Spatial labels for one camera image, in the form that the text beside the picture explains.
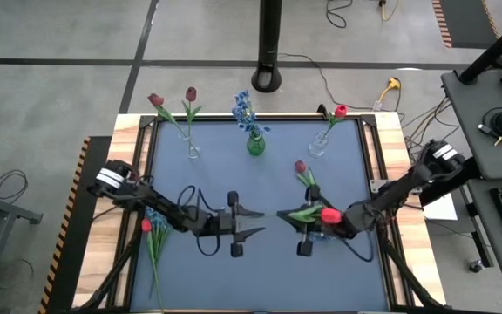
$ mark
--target yellow cable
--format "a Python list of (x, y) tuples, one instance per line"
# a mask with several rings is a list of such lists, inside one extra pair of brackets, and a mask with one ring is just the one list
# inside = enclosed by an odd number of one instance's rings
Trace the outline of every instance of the yellow cable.
[(381, 5), (381, 8), (382, 8), (382, 11), (383, 11), (383, 21), (388, 21), (390, 20), (390, 18), (392, 17), (392, 15), (394, 14), (394, 12), (397, 10), (397, 7), (398, 7), (398, 2), (400, 2), (400, 0), (397, 0), (397, 4), (395, 4), (394, 6), (394, 9), (392, 9), (392, 12), (390, 13), (389, 17), (386, 17), (386, 13), (384, 11), (384, 8), (385, 8), (385, 5)]
[(383, 101), (383, 97), (388, 91), (390, 91), (390, 87), (385, 88), (384, 91), (381, 93), (381, 97), (379, 97), (379, 102)]

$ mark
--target tulip stem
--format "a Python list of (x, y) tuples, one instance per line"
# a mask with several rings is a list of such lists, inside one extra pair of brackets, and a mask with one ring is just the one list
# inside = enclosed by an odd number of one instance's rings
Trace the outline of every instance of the tulip stem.
[[(189, 103), (189, 114), (191, 114), (191, 101), (187, 101)], [(187, 117), (187, 132), (189, 133), (187, 136), (189, 137), (189, 147), (188, 153), (191, 154), (191, 121), (189, 121), (189, 117)]]

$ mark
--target pole base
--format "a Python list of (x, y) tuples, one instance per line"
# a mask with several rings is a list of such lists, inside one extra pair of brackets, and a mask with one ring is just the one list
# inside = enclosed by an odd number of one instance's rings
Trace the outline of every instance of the pole base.
[(282, 76), (277, 66), (264, 65), (261, 62), (251, 78), (251, 85), (259, 92), (274, 92), (282, 84)]

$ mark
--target table leg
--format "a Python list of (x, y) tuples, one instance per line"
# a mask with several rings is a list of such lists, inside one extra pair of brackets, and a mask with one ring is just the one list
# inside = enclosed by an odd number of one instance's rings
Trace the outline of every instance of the table leg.
[(261, 0), (259, 61), (251, 78), (253, 88), (259, 92), (274, 92), (282, 83), (282, 76), (278, 72), (281, 15), (282, 0)]
[(39, 224), (42, 221), (42, 216), (44, 215), (11, 205), (5, 201), (0, 201), (0, 211), (12, 214), (17, 218), (28, 219), (31, 224)]

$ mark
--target black pole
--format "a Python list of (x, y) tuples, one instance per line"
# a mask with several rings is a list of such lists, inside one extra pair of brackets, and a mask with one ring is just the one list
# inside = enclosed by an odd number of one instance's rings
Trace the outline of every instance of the black pole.
[(251, 78), (251, 85), (259, 92), (274, 92), (282, 83), (278, 72), (278, 38), (282, 0), (261, 0), (261, 29), (259, 61)]
[(502, 56), (502, 36), (489, 47), (479, 58), (460, 74), (458, 79), (464, 84), (470, 84)]

